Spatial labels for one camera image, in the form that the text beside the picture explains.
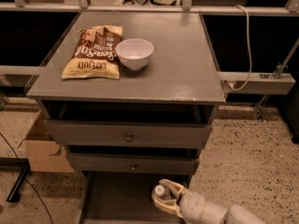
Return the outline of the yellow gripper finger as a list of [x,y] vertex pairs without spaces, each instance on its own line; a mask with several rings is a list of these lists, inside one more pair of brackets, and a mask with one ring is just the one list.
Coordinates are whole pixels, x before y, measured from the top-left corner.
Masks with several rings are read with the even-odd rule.
[[161,179],[159,181],[159,184],[164,186],[165,188],[168,188],[177,199],[188,192],[188,190],[183,185],[169,179]]
[[180,207],[177,205],[177,200],[162,200],[158,197],[153,198],[155,206],[163,212],[166,212],[172,216],[182,217],[180,213]]

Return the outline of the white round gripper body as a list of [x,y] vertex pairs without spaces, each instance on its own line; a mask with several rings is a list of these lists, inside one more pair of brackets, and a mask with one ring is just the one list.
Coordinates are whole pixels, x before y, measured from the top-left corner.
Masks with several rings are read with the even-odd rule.
[[208,201],[195,191],[183,194],[179,206],[187,224],[224,224],[228,211],[226,207]]

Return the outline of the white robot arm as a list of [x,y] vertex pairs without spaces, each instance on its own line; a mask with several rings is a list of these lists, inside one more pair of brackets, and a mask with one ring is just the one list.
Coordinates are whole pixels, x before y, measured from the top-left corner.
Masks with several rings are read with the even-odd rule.
[[226,208],[169,179],[159,181],[151,198],[158,209],[180,217],[186,224],[266,224],[241,205]]

